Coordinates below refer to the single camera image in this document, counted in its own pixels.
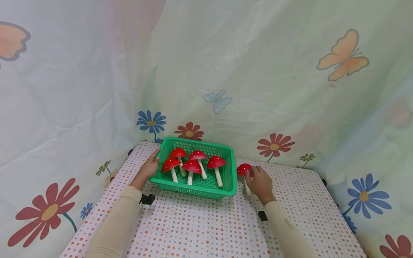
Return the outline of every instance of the blue butterfly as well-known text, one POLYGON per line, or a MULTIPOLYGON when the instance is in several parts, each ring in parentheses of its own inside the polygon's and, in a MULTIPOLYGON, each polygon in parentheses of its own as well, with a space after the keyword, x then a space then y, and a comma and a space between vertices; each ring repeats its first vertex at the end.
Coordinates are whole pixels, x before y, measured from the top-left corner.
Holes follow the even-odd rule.
POLYGON ((214 104, 215 114, 219 114, 219 112, 221 112, 225 108, 225 106, 231 103, 232 101, 231 97, 227 97, 224 99, 222 98, 222 96, 225 94, 226 91, 227 90, 221 90, 216 95, 215 93, 208 93, 205 96, 202 96, 202 98, 206 102, 214 104))

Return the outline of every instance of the pale green curtain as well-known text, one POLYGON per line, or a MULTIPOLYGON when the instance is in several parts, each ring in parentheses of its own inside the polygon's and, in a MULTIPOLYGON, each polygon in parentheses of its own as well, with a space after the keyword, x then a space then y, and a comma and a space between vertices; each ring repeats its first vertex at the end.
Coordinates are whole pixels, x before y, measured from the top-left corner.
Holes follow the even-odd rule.
POLYGON ((370 257, 411 256, 413 2, 4 2, 5 257, 57 257, 167 136, 315 169, 370 257))
POLYGON ((413 205, 398 182, 413 183, 411 100, 396 95, 412 85, 412 12, 404 0, 167 2, 138 69, 140 135, 314 168, 371 257, 409 252, 413 205), (374 115, 374 132, 359 132, 374 115))

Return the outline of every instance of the child's hand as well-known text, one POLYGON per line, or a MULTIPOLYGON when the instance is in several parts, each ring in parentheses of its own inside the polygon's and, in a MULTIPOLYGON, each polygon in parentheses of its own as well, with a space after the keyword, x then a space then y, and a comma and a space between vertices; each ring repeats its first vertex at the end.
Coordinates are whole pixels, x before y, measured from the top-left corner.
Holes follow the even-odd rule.
POLYGON ((155 156, 160 151, 161 149, 157 149, 145 161, 142 167, 140 167, 140 170, 135 176, 135 178, 132 180, 130 186, 142 191, 143 187, 145 186, 146 181, 148 181, 148 179, 150 179, 153 175, 155 175, 156 171, 158 170, 159 157, 155 158, 155 156))
POLYGON ((248 187, 251 189, 262 205, 266 205, 270 201, 276 201, 273 195, 273 181, 271 177, 260 166, 254 166, 250 168, 250 171, 254 173, 254 177, 251 179, 249 171, 245 176, 248 187))

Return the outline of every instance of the mushroom toy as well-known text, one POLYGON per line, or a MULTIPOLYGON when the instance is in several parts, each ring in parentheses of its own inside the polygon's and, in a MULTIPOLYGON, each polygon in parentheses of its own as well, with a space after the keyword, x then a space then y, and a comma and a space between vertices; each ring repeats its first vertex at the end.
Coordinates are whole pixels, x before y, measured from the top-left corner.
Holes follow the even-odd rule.
POLYGON ((247 180, 245 179, 245 176, 247 175, 247 171, 252 168, 251 165, 244 163, 241 164, 238 168, 237 168, 237 175, 243 176, 244 177, 244 186, 245 186, 245 192, 248 196, 251 196, 251 190, 249 189, 248 185, 247 185, 247 180))
POLYGON ((185 169, 182 168, 182 157, 188 157, 188 154, 181 148, 174 148, 169 154, 170 158, 177 158, 181 163, 179 164, 179 169, 181 171, 181 176, 186 177, 185 169))
POLYGON ((181 162, 177 159, 167 159, 164 162, 164 165, 162 166, 162 173, 165 173, 166 171, 170 170, 172 174, 172 181, 175 183, 178 183, 178 178, 176 177, 175 173, 175 167, 181 164, 181 162))
POLYGON ((188 158, 188 160, 198 161, 199 166, 201 167, 202 179, 207 179, 207 174, 205 173, 204 167, 202 166, 201 159, 207 159, 207 156, 201 151, 194 151, 188 158))
POLYGON ((200 166, 195 160, 188 160, 187 162, 185 162, 185 164, 182 165, 182 168, 189 171, 188 185, 192 185, 192 176, 194 175, 194 173, 202 174, 202 166, 200 166))
POLYGON ((226 162, 219 156, 212 156, 209 161, 208 165, 206 166, 208 169, 215 169, 215 177, 216 177, 216 182, 218 184, 219 188, 222 188, 224 185, 222 184, 222 179, 221 175, 219 174, 219 167, 222 167, 225 165, 226 162))

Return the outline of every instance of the polka dot tablecloth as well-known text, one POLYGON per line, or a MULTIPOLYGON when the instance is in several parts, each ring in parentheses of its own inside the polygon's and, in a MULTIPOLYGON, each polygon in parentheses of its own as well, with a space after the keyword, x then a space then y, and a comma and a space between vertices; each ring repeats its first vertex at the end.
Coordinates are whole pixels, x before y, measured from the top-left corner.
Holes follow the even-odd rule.
MULTIPOLYGON (((136 146, 60 257, 85 255, 122 189, 158 147, 146 141, 136 146)), ((268 172, 275 197, 319 257, 366 257, 317 173, 240 158, 236 163, 268 172)), ((218 201, 161 191, 150 182, 143 193, 156 200, 136 214, 125 257, 282 257, 268 222, 257 215, 262 205, 245 195, 240 179, 237 194, 218 201)))

